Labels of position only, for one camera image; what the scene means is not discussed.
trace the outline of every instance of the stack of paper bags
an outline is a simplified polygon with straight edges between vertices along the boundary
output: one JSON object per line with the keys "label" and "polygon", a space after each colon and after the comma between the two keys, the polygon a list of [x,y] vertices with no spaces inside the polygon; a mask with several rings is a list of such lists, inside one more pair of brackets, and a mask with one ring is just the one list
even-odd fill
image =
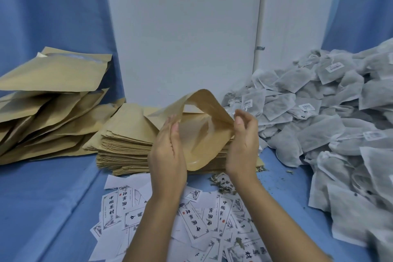
{"label": "stack of paper bags", "polygon": [[110,54],[45,47],[0,77],[0,165],[24,159],[89,154],[82,149],[123,100],[98,105]]}
{"label": "stack of paper bags", "polygon": [[[185,95],[164,109],[124,104],[83,148],[97,151],[97,166],[113,170],[114,175],[148,172],[147,155],[166,117],[173,114],[180,121],[187,170],[224,170],[233,119],[206,89]],[[255,160],[256,166],[263,164]]]}

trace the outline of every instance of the person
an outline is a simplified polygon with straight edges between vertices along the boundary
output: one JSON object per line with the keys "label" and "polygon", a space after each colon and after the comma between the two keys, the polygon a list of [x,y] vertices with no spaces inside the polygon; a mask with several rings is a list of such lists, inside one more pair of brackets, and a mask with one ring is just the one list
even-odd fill
{"label": "person", "polygon": [[[148,164],[152,197],[123,262],[165,262],[187,168],[175,116],[167,118],[157,135]],[[257,178],[258,121],[236,110],[235,138],[226,160],[226,173],[242,198],[273,262],[331,262],[292,220]]]}

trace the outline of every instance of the white door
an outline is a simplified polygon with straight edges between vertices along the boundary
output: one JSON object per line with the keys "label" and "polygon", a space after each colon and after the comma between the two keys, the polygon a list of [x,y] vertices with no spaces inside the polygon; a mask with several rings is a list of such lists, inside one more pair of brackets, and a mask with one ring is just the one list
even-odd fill
{"label": "white door", "polygon": [[108,0],[127,102],[220,98],[251,76],[260,0]]}

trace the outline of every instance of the white panel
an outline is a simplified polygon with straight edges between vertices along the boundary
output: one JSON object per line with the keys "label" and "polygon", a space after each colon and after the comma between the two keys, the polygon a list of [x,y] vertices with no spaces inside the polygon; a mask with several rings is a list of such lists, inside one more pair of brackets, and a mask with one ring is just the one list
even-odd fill
{"label": "white panel", "polygon": [[108,0],[128,102],[216,96],[250,76],[260,0]]}
{"label": "white panel", "polygon": [[255,67],[285,67],[322,46],[332,0],[263,0]]}

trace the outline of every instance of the person's right hand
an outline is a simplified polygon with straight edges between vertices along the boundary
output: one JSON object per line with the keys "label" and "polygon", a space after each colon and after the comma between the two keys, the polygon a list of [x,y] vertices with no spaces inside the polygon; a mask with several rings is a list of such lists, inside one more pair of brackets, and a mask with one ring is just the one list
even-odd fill
{"label": "person's right hand", "polygon": [[236,186],[239,180],[257,177],[255,166],[258,158],[258,121],[250,113],[235,111],[235,139],[229,146],[226,173]]}

